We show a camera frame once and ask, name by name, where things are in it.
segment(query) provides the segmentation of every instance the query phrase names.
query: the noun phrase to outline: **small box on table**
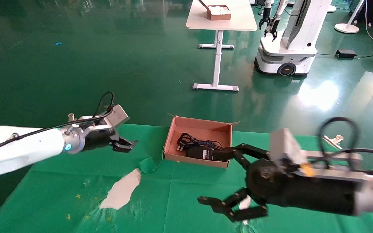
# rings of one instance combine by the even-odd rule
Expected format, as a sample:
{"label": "small box on table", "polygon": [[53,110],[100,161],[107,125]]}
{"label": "small box on table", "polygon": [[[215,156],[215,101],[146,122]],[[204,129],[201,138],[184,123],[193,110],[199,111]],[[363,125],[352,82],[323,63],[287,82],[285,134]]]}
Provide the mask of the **small box on table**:
{"label": "small box on table", "polygon": [[[208,5],[205,4],[202,0],[199,2],[207,9],[207,15],[210,20],[230,20],[231,12],[228,9],[227,5]],[[220,12],[215,12],[215,9],[218,7]]]}
{"label": "small box on table", "polygon": [[224,148],[231,147],[233,125],[234,123],[207,121],[175,116],[172,118],[171,126],[169,128],[163,150],[165,159],[227,168],[229,161],[211,161],[187,157],[185,151],[177,150],[178,139],[182,133],[188,133],[199,140],[213,140],[221,143],[222,147]]}

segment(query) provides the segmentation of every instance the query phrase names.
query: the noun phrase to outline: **white paper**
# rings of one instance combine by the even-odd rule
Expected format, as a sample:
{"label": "white paper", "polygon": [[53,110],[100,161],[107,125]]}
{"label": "white paper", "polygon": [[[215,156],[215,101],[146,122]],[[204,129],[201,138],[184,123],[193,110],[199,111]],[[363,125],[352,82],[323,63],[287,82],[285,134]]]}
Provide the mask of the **white paper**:
{"label": "white paper", "polygon": [[122,208],[129,202],[133,191],[140,182],[141,172],[136,168],[113,184],[106,199],[100,204],[100,208],[114,208],[116,210]]}
{"label": "white paper", "polygon": [[208,8],[213,15],[226,15],[230,13],[228,8],[222,6],[209,6]]}
{"label": "white paper", "polygon": [[[250,207],[250,203],[251,203],[251,198],[250,196],[247,195],[246,198],[244,198],[244,200],[242,200],[240,202],[240,205],[238,205],[238,208],[239,209],[246,209],[246,208],[249,208]],[[244,225],[248,225],[248,220],[244,220],[243,221],[243,224]]]}

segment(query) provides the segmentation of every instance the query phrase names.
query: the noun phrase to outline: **blue indicator light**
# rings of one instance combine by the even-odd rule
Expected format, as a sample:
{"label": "blue indicator light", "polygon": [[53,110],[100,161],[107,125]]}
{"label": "blue indicator light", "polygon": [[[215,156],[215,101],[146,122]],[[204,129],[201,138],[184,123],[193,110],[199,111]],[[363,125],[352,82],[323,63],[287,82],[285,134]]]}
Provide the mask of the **blue indicator light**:
{"label": "blue indicator light", "polygon": [[71,149],[71,144],[65,145],[65,150],[70,150]]}

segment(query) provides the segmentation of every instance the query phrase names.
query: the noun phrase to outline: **green cloth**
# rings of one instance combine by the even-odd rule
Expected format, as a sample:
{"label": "green cloth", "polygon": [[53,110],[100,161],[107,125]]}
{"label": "green cloth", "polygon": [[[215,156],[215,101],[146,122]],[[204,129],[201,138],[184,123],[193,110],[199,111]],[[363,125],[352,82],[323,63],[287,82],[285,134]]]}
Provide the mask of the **green cloth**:
{"label": "green cloth", "polygon": [[[268,218],[251,220],[250,226],[231,223],[198,204],[197,197],[224,199],[244,187],[244,170],[237,162],[227,169],[168,160],[160,164],[167,127],[125,124],[119,131],[139,140],[128,154],[102,148],[35,164],[0,208],[0,232],[373,233],[373,214],[357,218],[274,205],[268,206]],[[296,139],[305,150],[317,148],[315,137]],[[268,134],[233,134],[233,145],[268,149],[268,140]],[[139,163],[147,163],[150,173],[142,174],[130,201],[119,210],[99,209],[112,185]]]}

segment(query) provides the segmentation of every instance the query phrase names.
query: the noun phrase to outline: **robotic arm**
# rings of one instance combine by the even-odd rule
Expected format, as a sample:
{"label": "robotic arm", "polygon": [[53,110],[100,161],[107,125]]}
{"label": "robotic arm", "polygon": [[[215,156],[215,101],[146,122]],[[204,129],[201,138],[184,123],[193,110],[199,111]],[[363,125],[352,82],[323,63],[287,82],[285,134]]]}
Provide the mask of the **robotic arm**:
{"label": "robotic arm", "polygon": [[[246,144],[213,151],[218,160],[237,160],[246,170],[247,187],[224,200],[201,196],[198,202],[232,222],[268,216],[267,204],[343,215],[373,212],[373,170],[359,169],[359,154],[336,152],[324,158],[321,152],[302,150],[286,128],[271,133],[270,141],[270,151]],[[250,163],[244,154],[258,160]],[[325,159],[348,161],[354,169],[309,162]],[[233,211],[247,196],[259,206]]]}
{"label": "robotic arm", "polygon": [[5,143],[0,146],[0,175],[62,152],[76,154],[104,146],[111,146],[116,152],[129,152],[136,141],[127,141],[115,130],[128,121],[129,117],[120,105],[109,108],[109,114],[82,116],[77,121],[74,115],[70,114],[69,117],[72,118],[69,120],[72,122],[49,130],[0,126],[0,143]]}
{"label": "robotic arm", "polygon": [[260,30],[264,23],[267,23],[267,27],[265,29],[265,36],[267,33],[271,33],[273,35],[273,41],[277,38],[277,26],[281,19],[281,14],[284,12],[284,8],[287,6],[288,0],[279,0],[276,13],[273,16],[273,19],[270,18],[271,12],[271,5],[273,4],[274,0],[266,0],[265,6],[263,10],[263,18],[259,22]]}

